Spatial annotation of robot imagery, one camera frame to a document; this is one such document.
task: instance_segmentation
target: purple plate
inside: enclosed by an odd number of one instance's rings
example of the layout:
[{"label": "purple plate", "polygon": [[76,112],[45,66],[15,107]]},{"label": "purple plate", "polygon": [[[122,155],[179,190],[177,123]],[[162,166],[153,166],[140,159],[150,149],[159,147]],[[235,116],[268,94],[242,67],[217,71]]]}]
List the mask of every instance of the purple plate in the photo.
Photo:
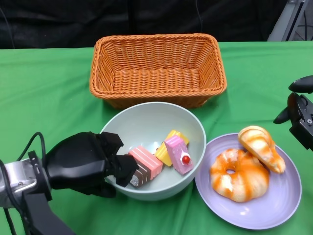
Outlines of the purple plate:
[{"label": "purple plate", "polygon": [[286,170],[283,174],[270,173],[269,188],[262,197],[237,203],[216,193],[210,184],[209,170],[216,157],[228,148],[243,148],[237,135],[223,135],[207,144],[203,163],[195,178],[198,191],[215,214],[233,225],[253,230],[278,226],[297,210],[302,193],[297,168],[278,146],[276,150],[285,160]]}]

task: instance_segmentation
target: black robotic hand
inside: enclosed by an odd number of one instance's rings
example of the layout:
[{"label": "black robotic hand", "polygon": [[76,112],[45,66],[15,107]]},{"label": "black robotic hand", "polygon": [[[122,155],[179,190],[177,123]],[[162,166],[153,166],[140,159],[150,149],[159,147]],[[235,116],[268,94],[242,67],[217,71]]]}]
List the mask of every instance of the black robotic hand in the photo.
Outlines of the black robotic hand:
[{"label": "black robotic hand", "polygon": [[133,157],[117,155],[122,146],[117,134],[107,132],[83,132],[61,141],[43,159],[51,187],[114,197],[115,188],[104,178],[113,175],[125,187],[138,169]]},{"label": "black robotic hand", "polygon": [[287,107],[276,117],[275,124],[288,120],[292,127],[290,132],[306,148],[313,151],[313,103],[304,95],[313,93],[313,76],[300,78],[289,86],[292,93],[287,100]]}]

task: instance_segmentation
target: bowl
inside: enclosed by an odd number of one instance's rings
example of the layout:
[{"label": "bowl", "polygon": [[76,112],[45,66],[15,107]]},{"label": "bowl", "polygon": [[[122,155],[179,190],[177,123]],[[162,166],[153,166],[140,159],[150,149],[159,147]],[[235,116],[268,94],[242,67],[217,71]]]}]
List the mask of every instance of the bowl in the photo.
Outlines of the bowl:
[{"label": "bowl", "polygon": [[120,136],[124,146],[118,154],[122,155],[139,145],[154,154],[171,130],[177,130],[189,139],[188,153],[194,164],[190,172],[180,175],[173,166],[164,165],[158,176],[140,188],[130,184],[119,186],[113,176],[106,180],[123,194],[144,201],[169,198],[182,191],[194,179],[206,146],[204,128],[190,111],[171,103],[142,103],[114,116],[101,132],[117,133]]}]

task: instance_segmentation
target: black curtain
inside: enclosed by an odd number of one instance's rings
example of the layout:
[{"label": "black curtain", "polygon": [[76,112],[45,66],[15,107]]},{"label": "black curtain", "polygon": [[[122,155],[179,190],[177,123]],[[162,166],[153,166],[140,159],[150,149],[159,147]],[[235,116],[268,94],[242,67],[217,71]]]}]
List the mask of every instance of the black curtain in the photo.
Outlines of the black curtain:
[{"label": "black curtain", "polygon": [[[219,42],[266,41],[286,3],[198,0],[202,32]],[[0,7],[16,48],[93,47],[109,35],[201,30],[196,0],[0,0]],[[12,48],[1,13],[0,48]]]}]

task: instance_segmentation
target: donut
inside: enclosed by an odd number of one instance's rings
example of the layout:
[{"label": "donut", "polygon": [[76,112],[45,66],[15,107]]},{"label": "donut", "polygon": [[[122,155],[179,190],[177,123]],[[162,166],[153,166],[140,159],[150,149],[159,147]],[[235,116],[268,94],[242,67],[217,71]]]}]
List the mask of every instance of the donut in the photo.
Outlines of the donut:
[{"label": "donut", "polygon": [[268,131],[259,126],[249,126],[238,134],[238,141],[271,171],[282,174],[286,165],[275,149],[275,142]]},{"label": "donut", "polygon": [[246,202],[263,196],[269,184],[269,172],[249,152],[227,149],[221,153],[210,170],[212,188],[235,202]]}]

